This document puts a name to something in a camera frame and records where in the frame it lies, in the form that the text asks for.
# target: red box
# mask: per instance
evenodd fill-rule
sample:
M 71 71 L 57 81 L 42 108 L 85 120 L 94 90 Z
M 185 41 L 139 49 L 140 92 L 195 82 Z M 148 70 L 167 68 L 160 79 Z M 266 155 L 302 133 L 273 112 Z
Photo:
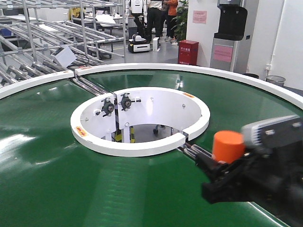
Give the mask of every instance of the red box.
M 181 40 L 179 42 L 178 64 L 197 65 L 199 42 Z

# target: orange cylinder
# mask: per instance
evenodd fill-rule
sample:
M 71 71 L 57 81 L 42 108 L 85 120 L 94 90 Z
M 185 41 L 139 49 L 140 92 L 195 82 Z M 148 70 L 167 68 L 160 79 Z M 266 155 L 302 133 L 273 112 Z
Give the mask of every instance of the orange cylinder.
M 213 159 L 232 163 L 244 154 L 243 136 L 236 131 L 222 130 L 214 135 Z

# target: potted plant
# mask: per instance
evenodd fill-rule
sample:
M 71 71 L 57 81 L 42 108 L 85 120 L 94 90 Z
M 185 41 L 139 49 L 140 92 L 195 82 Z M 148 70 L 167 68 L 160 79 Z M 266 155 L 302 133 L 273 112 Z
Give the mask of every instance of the potted plant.
M 188 0 L 180 0 L 179 4 L 180 6 L 177 8 L 177 16 L 173 18 L 173 20 L 176 20 L 175 36 L 178 42 L 186 39 Z

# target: sticker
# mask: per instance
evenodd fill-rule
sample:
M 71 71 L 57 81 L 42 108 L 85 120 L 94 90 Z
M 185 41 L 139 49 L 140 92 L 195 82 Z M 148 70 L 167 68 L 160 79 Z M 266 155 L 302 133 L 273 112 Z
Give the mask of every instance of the sticker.
M 231 62 L 232 61 L 232 46 L 214 45 L 213 59 L 218 61 Z
M 183 94 L 184 94 L 185 96 L 190 97 L 190 98 L 194 98 L 194 96 L 193 96 L 193 95 L 191 95 L 191 94 L 189 94 L 189 93 L 184 92 Z
M 76 130 L 78 131 L 78 134 L 80 136 L 82 136 L 82 137 L 87 136 L 87 132 L 84 129 L 82 129 L 80 126 L 77 126 Z
M 92 67 L 84 67 L 84 68 L 81 68 L 82 70 L 85 70 L 85 69 L 91 69 Z
M 197 11 L 194 10 L 193 23 L 206 24 L 207 11 Z

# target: white robot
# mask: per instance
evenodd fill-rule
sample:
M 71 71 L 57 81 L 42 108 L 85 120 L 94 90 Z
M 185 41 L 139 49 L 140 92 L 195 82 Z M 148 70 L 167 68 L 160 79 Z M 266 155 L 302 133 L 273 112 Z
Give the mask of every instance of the white robot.
M 145 30 L 147 27 L 147 0 L 125 0 L 125 24 L 128 26 L 128 17 L 130 13 L 135 17 L 134 22 L 137 25 L 138 33 L 129 39 L 128 50 L 132 53 L 150 51 L 150 44 L 145 38 Z
M 128 17 L 130 15 L 130 12 L 135 17 L 135 23 L 137 24 L 137 27 L 139 28 L 141 25 L 138 23 L 139 16 L 144 17 L 144 27 L 147 27 L 147 6 L 146 6 L 147 0 L 125 0 L 125 24 L 128 26 Z

